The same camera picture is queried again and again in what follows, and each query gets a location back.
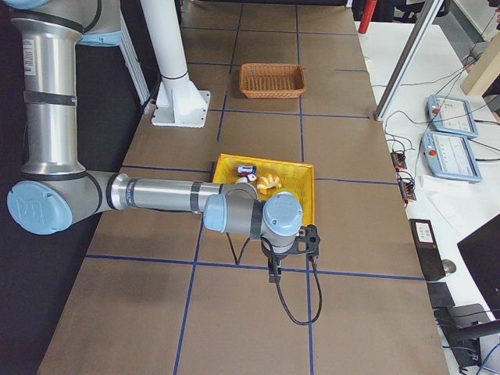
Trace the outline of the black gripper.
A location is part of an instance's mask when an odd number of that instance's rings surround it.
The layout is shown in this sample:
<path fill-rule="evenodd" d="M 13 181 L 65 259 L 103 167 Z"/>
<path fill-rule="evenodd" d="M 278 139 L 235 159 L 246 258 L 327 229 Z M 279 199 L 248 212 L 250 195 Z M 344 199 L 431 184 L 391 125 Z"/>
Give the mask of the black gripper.
<path fill-rule="evenodd" d="M 269 282 L 280 283 L 281 279 L 280 262 L 288 256 L 288 253 L 276 252 L 273 245 L 265 237 L 261 238 L 261 250 L 264 256 L 267 257 L 268 259 Z"/>

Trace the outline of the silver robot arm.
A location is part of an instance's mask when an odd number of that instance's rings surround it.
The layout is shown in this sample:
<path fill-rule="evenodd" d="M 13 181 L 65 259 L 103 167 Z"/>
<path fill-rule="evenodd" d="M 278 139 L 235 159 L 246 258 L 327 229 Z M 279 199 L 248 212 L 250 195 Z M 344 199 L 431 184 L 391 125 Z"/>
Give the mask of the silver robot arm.
<path fill-rule="evenodd" d="M 24 229 L 60 232 L 96 213 L 123 209 L 193 212 L 206 228 L 244 234 L 261 243 L 270 280 L 301 253 L 302 206 L 291 193 L 266 201 L 248 183 L 132 178 L 89 171 L 77 157 L 77 43 L 117 45 L 117 1 L 11 1 L 12 23 L 23 38 L 28 157 L 24 179 L 7 194 L 11 217 Z"/>

